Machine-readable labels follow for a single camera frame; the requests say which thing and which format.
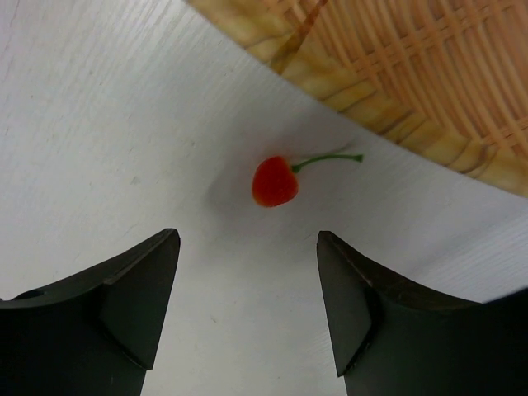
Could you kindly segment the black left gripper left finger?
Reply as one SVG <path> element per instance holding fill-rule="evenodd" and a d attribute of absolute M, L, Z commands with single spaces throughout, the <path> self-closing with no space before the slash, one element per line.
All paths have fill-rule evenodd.
<path fill-rule="evenodd" d="M 181 239 L 120 255 L 1 303 L 3 395 L 139 395 L 153 368 Z"/>

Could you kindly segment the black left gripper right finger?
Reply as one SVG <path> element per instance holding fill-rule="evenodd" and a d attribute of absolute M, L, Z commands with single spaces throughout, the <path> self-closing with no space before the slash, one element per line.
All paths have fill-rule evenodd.
<path fill-rule="evenodd" d="M 334 233 L 318 272 L 339 377 L 350 395 L 524 395 L 527 292 L 486 303 L 430 289 Z"/>

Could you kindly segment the single fake red cherry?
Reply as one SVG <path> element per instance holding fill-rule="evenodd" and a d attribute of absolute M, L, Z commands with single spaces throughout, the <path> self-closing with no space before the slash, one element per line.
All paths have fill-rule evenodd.
<path fill-rule="evenodd" d="M 266 208 L 273 208 L 292 201 L 299 192 L 297 174 L 308 165 L 321 161 L 346 159 L 361 163 L 362 154 L 331 153 L 309 158 L 292 164 L 282 156 L 264 160 L 256 169 L 252 179 L 252 198 Z"/>

